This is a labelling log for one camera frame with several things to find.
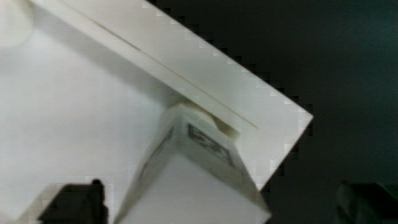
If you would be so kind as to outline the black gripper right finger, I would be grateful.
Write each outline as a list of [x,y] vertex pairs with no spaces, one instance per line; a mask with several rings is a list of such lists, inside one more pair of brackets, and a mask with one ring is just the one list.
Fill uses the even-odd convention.
[[332,224],[398,224],[398,184],[340,183]]

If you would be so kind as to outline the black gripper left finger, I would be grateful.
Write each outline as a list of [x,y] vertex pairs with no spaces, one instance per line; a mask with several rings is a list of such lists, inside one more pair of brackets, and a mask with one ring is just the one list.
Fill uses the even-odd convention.
[[37,220],[40,224],[108,224],[104,186],[97,179],[62,187]]

